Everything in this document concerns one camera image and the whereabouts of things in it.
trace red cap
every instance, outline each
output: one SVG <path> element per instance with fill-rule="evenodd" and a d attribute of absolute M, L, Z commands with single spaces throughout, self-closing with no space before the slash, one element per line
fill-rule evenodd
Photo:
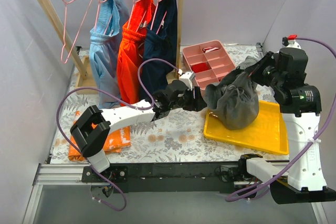
<path fill-rule="evenodd" d="M 288 40 L 296 39 L 298 36 L 296 34 L 291 34 L 288 36 Z"/>

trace navy blue garment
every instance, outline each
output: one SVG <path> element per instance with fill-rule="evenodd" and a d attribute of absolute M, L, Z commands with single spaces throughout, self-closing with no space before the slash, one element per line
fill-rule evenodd
<path fill-rule="evenodd" d="M 156 31 L 161 26 L 162 18 L 167 11 L 164 25 L 159 33 Z M 144 44 L 143 61 L 160 58 L 176 65 L 177 49 L 177 5 L 176 0 L 162 0 L 157 8 L 155 20 L 147 26 L 147 36 Z M 168 85 L 166 75 L 173 70 L 172 67 L 160 61 L 151 61 L 142 68 L 141 80 L 149 93 L 165 89 Z M 140 100 L 147 98 L 142 87 L 140 87 Z"/>

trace orange garment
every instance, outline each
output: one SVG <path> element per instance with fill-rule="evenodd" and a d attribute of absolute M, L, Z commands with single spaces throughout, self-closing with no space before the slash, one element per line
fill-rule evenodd
<path fill-rule="evenodd" d="M 79 117 L 80 117 L 80 112 L 76 111 L 74 123 L 77 121 Z M 117 131 L 114 131 L 108 135 L 104 143 L 103 150 L 105 151 L 105 153 L 120 153 L 122 148 L 131 146 L 130 139 L 131 139 L 131 134 L 130 134 L 129 126 L 119 129 Z M 70 140 L 72 143 L 74 143 L 77 146 L 76 141 L 72 136 Z M 80 153 L 77 152 L 72 145 L 70 145 L 68 157 L 69 157 L 69 160 L 71 161 L 85 160 L 85 158 L 82 157 Z"/>
<path fill-rule="evenodd" d="M 145 42 L 146 26 L 152 20 L 154 11 L 153 0 L 140 0 L 135 4 L 132 16 L 122 27 L 117 77 L 121 99 L 129 104 L 139 102 L 138 68 L 142 63 L 142 57 L 139 54 L 143 55 L 144 47 L 141 44 Z"/>

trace yellow tray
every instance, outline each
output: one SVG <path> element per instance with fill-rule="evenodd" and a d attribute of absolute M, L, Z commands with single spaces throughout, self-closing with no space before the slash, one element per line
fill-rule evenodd
<path fill-rule="evenodd" d="M 287 155 L 289 153 L 286 125 L 279 105 L 272 102 L 260 101 L 257 118 L 242 130 L 228 130 L 217 116 L 208 111 L 204 136 L 272 154 Z"/>

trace white wall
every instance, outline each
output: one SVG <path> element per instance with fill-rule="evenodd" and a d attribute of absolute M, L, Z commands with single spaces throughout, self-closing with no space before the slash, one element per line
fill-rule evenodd
<path fill-rule="evenodd" d="M 21 223 L 72 62 L 36 0 L 0 0 L 0 223 Z"/>
<path fill-rule="evenodd" d="M 281 38 L 290 34 L 320 39 L 336 48 L 336 0 L 286 0 L 269 35 L 265 49 L 277 51 Z M 336 90 L 336 61 L 327 49 L 312 42 L 300 42 L 307 52 L 306 82 L 316 86 L 322 96 L 321 122 L 324 123 Z M 321 159 L 328 186 L 336 189 L 336 118 L 321 136 Z M 324 203 L 329 223 L 336 223 L 336 203 Z"/>
<path fill-rule="evenodd" d="M 64 18 L 61 0 L 51 0 Z M 75 37 L 90 0 L 69 5 L 68 30 Z M 132 0 L 125 0 L 129 9 Z M 225 43 L 255 44 L 264 41 L 285 0 L 184 0 L 182 45 L 218 39 Z M 90 45 L 89 31 L 96 18 L 97 3 L 85 21 L 76 45 Z"/>

